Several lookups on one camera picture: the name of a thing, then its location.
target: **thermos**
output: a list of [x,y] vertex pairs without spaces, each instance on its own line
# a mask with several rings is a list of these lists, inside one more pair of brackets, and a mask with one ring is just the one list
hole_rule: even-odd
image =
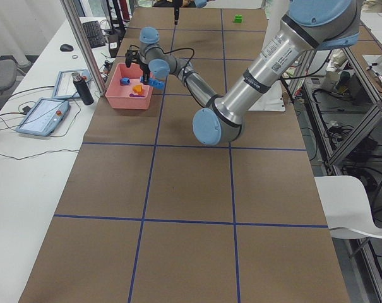
[[88,85],[83,77],[81,77],[80,73],[72,73],[71,76],[73,77],[73,84],[75,85],[78,95],[82,99],[83,103],[85,105],[93,104],[94,99],[91,96],[90,89],[88,88]]

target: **black mouse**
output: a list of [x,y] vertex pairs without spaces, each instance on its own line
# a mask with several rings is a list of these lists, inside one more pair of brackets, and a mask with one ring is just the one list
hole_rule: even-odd
[[62,52],[71,52],[71,51],[73,51],[73,46],[71,46],[70,44],[62,44],[62,45],[60,45],[60,50],[62,51]]

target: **white chair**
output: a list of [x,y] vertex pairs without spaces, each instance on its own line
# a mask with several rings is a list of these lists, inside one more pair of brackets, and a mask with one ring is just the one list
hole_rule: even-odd
[[371,237],[382,239],[382,229],[373,222],[369,200],[360,180],[349,175],[314,179],[333,238],[367,238],[360,248]]

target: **computer keyboard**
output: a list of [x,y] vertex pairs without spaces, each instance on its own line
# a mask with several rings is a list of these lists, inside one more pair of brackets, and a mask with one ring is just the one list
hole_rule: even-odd
[[84,22],[83,28],[92,49],[105,45],[104,34],[98,21]]

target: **pink bin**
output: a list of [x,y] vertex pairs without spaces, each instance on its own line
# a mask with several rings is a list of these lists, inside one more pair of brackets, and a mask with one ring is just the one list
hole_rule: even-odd
[[[143,75],[137,64],[132,64],[127,68],[124,63],[118,63],[114,75],[109,83],[105,96],[113,109],[148,109],[150,99],[152,98],[153,88],[140,83],[140,77]],[[130,79],[129,85],[121,85],[121,79],[127,77]],[[143,97],[130,97],[135,85],[143,86]]]

